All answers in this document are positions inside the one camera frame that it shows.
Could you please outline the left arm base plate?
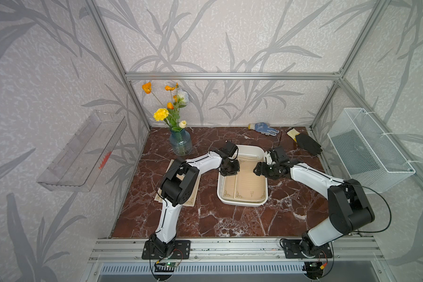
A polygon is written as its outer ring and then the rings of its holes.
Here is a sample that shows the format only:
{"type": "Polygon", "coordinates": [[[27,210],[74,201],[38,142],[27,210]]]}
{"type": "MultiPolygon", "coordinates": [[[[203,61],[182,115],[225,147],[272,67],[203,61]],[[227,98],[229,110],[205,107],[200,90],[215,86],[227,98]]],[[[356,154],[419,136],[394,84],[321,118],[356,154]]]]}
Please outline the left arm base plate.
{"type": "Polygon", "coordinates": [[[148,240],[145,242],[142,259],[143,260],[161,260],[161,259],[188,259],[190,256],[190,240],[174,240],[167,244],[163,242],[154,242],[148,240]]]}

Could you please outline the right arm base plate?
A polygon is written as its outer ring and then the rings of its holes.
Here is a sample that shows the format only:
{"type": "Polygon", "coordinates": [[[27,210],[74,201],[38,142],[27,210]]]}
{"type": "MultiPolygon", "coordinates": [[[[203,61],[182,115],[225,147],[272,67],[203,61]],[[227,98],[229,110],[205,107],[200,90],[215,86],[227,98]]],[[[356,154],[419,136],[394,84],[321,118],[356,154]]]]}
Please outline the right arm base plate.
{"type": "Polygon", "coordinates": [[[332,259],[333,251],[329,243],[315,246],[307,240],[282,238],[279,241],[287,259],[332,259]]]}

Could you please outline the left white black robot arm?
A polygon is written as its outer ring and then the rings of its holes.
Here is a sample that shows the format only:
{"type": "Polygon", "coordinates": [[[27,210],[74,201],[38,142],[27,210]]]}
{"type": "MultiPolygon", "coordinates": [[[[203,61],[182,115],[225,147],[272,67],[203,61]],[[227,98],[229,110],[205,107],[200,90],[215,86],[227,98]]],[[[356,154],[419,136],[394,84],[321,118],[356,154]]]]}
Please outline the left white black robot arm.
{"type": "Polygon", "coordinates": [[[221,176],[233,176],[240,170],[238,147],[213,150],[195,159],[176,159],[161,182],[162,214],[159,225],[150,237],[158,249],[172,247],[177,235],[176,226],[184,203],[193,193],[199,176],[217,170],[221,176]]]}

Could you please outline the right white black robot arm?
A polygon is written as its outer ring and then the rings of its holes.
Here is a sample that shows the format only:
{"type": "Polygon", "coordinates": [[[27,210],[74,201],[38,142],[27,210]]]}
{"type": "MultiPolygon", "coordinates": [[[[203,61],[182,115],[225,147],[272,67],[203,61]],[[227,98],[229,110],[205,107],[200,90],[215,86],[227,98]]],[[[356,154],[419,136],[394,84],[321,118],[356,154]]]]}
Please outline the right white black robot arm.
{"type": "Polygon", "coordinates": [[[290,159],[281,146],[269,150],[264,157],[265,161],[254,168],[255,175],[272,180],[290,176],[327,200],[328,218],[302,235],[300,249],[306,256],[375,220],[371,204],[358,181],[333,177],[290,159]]]}

